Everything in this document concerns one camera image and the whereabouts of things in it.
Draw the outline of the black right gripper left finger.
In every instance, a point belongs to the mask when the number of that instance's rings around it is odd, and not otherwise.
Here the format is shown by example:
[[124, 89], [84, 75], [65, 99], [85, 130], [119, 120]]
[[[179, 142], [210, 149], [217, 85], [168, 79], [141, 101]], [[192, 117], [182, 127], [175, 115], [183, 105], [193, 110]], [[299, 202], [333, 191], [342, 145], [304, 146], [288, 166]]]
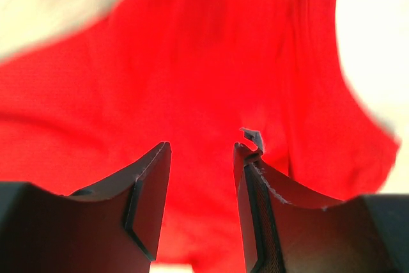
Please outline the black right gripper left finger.
[[157, 258], [171, 163], [162, 142], [69, 196], [1, 184], [2, 272], [148, 272]]

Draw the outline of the red t shirt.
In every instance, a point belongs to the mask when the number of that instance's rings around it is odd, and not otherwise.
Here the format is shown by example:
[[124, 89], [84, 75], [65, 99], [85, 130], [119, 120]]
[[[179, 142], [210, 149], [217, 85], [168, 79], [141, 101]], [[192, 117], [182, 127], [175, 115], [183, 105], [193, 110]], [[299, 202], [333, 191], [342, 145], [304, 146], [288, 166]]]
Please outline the red t shirt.
[[121, 0], [1, 65], [1, 178], [69, 192], [173, 151], [160, 261], [243, 272], [233, 146], [327, 196], [376, 192], [399, 144], [347, 87], [336, 0]]

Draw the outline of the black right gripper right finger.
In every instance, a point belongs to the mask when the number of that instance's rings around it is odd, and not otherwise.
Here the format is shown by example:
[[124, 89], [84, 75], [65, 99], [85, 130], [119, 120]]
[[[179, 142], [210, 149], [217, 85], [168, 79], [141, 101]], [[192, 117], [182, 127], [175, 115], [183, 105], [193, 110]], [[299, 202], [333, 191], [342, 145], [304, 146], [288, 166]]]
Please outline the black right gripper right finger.
[[313, 191], [251, 150], [234, 147], [234, 176], [247, 272], [407, 272], [408, 196], [363, 194], [348, 201]]

